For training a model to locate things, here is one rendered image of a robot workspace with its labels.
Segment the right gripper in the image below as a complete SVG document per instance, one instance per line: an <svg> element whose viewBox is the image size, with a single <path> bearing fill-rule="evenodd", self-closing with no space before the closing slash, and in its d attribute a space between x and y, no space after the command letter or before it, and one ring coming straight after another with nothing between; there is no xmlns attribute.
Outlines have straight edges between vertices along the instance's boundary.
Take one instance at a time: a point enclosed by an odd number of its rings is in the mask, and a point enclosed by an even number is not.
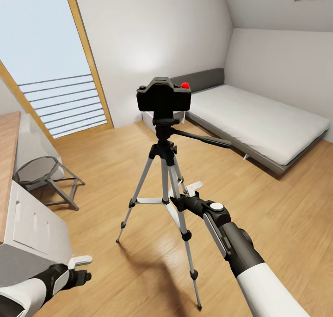
<svg viewBox="0 0 333 317"><path fill-rule="evenodd" d="M194 212L194 206L197 201L201 200L199 198L199 192L195 191L196 195L193 197L186 197L184 194L180 194L180 198L175 199L174 197L170 197L171 203L173 203L174 207L178 209L179 212L182 212L186 209Z"/></svg>

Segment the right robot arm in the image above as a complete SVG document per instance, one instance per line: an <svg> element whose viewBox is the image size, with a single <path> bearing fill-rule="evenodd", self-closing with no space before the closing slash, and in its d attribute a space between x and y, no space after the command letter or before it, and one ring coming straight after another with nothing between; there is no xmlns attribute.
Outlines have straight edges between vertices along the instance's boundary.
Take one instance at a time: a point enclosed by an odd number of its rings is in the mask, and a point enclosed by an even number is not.
<svg viewBox="0 0 333 317"><path fill-rule="evenodd" d="M249 234L231 221L225 206L199 198L195 190L202 186L199 181L184 187L187 194L180 194L178 199L170 197L171 203L179 212L189 209L204 219L253 317L310 317L255 250Z"/></svg>

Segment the camera tripod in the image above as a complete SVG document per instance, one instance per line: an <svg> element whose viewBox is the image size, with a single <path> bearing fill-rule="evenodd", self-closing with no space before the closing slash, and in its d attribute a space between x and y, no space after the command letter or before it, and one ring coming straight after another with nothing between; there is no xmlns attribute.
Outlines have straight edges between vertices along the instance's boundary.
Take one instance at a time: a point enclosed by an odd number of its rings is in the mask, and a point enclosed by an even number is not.
<svg viewBox="0 0 333 317"><path fill-rule="evenodd" d="M174 146L174 142L168 140L171 135L177 134L181 136L186 136L189 138L194 138L197 140L201 140L202 142L209 143L215 146L223 147L229 149L232 146L232 143L228 140L213 138L209 136L200 136L197 134L191 134L188 132L176 130L171 127L174 124L179 124L179 118L174 119L174 112L185 112L185 111L154 111L153 116L153 125L156 126L156 137L159 139L157 144L153 144L151 150L149 152L148 160L145 164L144 170L142 172L142 176L136 188L136 191L133 195L133 198L129 202L129 211L125 218L125 221L121 223L121 231L119 234L116 243L118 243L119 238L123 232L123 229L126 226L128 217L131 213L132 208L136 204L164 204L179 230L181 231L182 239L185 242L186 252L188 256L188 261L190 265L190 275L193 279L193 284L195 288L195 293L197 297L197 306L201 310L202 306L199 300L198 290L196 279L198 277L198 272L194 269L191 251L189 247L189 240L192 237L192 234L186 228L184 212L179 212L177 208L174 207L173 203L171 203L170 197L174 197L175 199L180 198L179 186L181 185L183 188L184 195L187 192L184 191L184 178L181 175L179 164L176 158L177 154L177 146ZM161 158L161 172L162 172L162 187L163 187L163 198L138 198L139 192L142 188L143 182L146 178L146 175L149 171L149 168L155 158L156 155L159 155ZM171 180L171 189L168 190L168 174Z"/></svg>

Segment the digital camera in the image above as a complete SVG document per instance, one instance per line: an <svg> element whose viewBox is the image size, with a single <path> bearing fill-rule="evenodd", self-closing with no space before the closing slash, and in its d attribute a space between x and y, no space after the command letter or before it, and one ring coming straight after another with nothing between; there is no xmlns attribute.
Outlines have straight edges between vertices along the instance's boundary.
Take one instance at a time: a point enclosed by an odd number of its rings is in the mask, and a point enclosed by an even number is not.
<svg viewBox="0 0 333 317"><path fill-rule="evenodd" d="M189 111L191 89L188 83L175 85L168 77L155 77L137 90L138 109L146 111Z"/></svg>

